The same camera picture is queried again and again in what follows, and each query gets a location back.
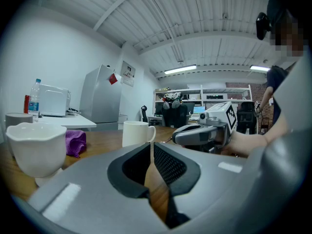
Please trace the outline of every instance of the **poster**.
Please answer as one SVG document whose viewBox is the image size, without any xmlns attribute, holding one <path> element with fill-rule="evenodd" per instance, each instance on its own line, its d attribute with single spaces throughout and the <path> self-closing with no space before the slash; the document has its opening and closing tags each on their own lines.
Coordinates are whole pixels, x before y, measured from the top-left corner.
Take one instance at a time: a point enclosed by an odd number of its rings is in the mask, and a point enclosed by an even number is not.
<svg viewBox="0 0 312 234">
<path fill-rule="evenodd" d="M 135 74 L 136 69 L 126 62 L 122 63 L 121 68 L 121 77 L 123 78 L 123 83 L 128 84 L 129 86 L 133 87 L 134 81 L 135 81 Z"/>
</svg>

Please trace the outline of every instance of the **black mesh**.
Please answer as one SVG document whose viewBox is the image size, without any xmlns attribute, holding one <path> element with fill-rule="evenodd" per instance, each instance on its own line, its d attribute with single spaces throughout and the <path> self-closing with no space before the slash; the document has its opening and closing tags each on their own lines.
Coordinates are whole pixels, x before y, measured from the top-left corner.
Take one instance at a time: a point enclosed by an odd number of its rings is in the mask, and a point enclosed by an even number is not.
<svg viewBox="0 0 312 234">
<path fill-rule="evenodd" d="M 142 149 L 139 153 L 132 156 L 122 165 L 123 173 L 133 181 L 144 185 L 145 174 L 150 166 L 151 153 L 150 145 Z"/>
<path fill-rule="evenodd" d="M 186 172 L 186 165 L 181 160 L 154 146 L 154 163 L 167 185 L 180 178 Z"/>
</svg>

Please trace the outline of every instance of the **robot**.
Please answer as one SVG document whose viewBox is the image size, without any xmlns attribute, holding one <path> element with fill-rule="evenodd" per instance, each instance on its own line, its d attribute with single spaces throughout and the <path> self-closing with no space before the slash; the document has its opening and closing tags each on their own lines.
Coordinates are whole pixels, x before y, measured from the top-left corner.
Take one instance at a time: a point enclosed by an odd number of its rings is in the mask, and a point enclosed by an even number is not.
<svg viewBox="0 0 312 234">
<path fill-rule="evenodd" d="M 200 114 L 198 123 L 175 130 L 172 139 L 181 146 L 198 146 L 199 151 L 219 154 L 230 142 L 236 122 L 232 103 L 219 103 Z M 222 143 L 215 141 L 217 133 L 224 137 Z"/>
</svg>

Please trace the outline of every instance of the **fluorescent light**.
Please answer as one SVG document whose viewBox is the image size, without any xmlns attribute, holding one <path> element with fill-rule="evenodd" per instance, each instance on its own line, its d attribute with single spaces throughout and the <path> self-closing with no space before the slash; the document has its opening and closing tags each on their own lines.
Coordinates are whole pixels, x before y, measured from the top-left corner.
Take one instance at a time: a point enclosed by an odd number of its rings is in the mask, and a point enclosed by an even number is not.
<svg viewBox="0 0 312 234">
<path fill-rule="evenodd" d="M 191 66 L 186 66 L 186 67 L 182 67 L 182 68 L 176 68 L 176 69 L 172 69 L 172 70 L 167 70 L 165 71 L 165 74 L 172 74 L 172 73 L 176 73 L 176 72 L 181 72 L 181 71 L 186 71 L 186 70 L 192 70 L 192 69 L 196 69 L 197 66 L 196 65 L 191 65 Z"/>
<path fill-rule="evenodd" d="M 253 70 L 260 70 L 260 71 L 265 71 L 265 72 L 268 72 L 270 70 L 270 68 L 266 68 L 266 67 L 260 67 L 260 66 L 254 66 L 252 65 L 250 67 L 250 69 L 253 69 Z"/>
</svg>

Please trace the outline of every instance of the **camera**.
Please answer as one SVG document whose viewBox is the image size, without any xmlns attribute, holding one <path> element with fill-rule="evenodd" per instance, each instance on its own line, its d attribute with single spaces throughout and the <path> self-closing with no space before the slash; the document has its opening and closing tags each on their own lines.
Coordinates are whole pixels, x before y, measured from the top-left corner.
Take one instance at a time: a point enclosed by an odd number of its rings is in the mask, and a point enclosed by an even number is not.
<svg viewBox="0 0 312 234">
<path fill-rule="evenodd" d="M 208 112 L 201 113 L 199 115 L 199 124 L 206 124 L 208 118 L 209 118 Z"/>
</svg>

